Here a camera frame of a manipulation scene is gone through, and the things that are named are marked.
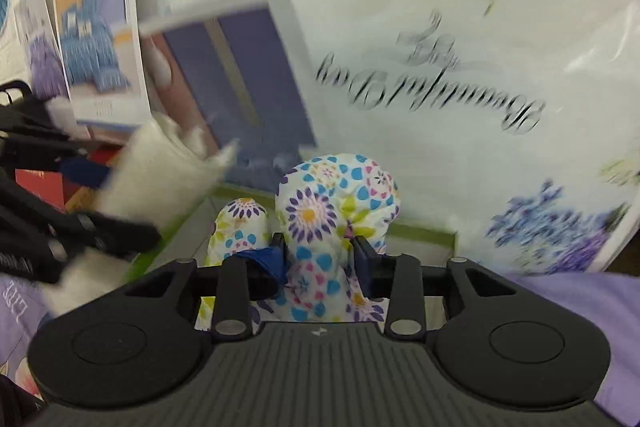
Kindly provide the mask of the purple floral bedsheet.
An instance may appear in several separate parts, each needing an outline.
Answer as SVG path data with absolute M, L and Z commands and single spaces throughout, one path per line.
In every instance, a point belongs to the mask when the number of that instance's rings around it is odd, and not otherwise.
M 364 279 L 384 325 L 269 322 L 264 270 L 171 263 L 50 322 L 40 396 L 1 384 L 6 426 L 609 426 L 610 364 L 583 317 L 470 262 Z

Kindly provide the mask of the floral oven mitt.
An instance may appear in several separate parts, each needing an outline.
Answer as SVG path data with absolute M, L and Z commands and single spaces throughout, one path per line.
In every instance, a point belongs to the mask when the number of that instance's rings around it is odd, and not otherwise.
M 288 271 L 280 295 L 254 301 L 255 326 L 281 322 L 376 322 L 385 319 L 386 299 L 363 296 L 350 241 L 364 236 L 378 254 L 400 213 L 392 176 L 363 155 L 312 158 L 285 173 L 273 212 L 252 198 L 228 202 L 215 220 L 204 259 L 208 267 L 245 249 L 266 247 L 282 233 Z

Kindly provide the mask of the red snack box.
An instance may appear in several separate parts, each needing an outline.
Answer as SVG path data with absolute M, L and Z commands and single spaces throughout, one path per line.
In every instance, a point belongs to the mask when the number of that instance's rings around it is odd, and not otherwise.
M 121 150 L 120 146 L 102 146 L 85 158 L 108 166 L 112 170 L 117 164 Z M 60 173 L 61 162 L 58 167 L 49 171 L 16 169 L 13 175 L 14 180 L 27 192 L 36 195 L 58 210 L 92 209 L 102 186 L 84 187 L 68 181 Z

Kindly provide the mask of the blue bedroom picture card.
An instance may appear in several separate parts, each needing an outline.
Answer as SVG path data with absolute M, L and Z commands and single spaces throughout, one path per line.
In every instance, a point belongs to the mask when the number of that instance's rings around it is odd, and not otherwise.
M 139 24 L 146 82 L 209 150 L 238 142 L 227 182 L 273 193 L 316 146 L 300 89 L 311 59 L 292 0 L 198 0 Z

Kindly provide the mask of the floral white bedding package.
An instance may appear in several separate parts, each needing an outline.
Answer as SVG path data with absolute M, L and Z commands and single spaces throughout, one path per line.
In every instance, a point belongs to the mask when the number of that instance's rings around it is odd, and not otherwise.
M 198 0 L 140 0 L 142 17 Z M 600 271 L 639 225 L 639 0 L 292 0 L 316 146 L 405 220 L 523 273 Z

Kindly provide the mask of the white towel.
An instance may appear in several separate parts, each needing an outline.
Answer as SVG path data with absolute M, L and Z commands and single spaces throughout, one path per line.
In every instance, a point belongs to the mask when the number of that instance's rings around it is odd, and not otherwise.
M 189 217 L 235 164 L 240 141 L 210 153 L 204 130 L 183 131 L 156 114 L 134 132 L 94 208 L 107 217 L 146 221 L 166 234 Z M 131 262 L 90 249 L 73 261 L 56 285 L 40 286 L 55 317 L 107 294 L 126 282 Z

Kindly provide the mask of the blue bedding poster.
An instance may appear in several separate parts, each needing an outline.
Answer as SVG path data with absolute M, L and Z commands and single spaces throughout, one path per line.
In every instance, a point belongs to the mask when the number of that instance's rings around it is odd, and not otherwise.
M 136 0 L 53 0 L 53 7 L 76 120 L 115 128 L 148 120 Z

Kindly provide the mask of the purple bedding poster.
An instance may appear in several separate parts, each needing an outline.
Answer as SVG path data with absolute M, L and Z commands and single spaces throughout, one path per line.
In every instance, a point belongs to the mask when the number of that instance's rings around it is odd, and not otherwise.
M 26 55 L 32 93 L 39 100 L 69 98 L 47 0 L 18 0 L 17 35 Z

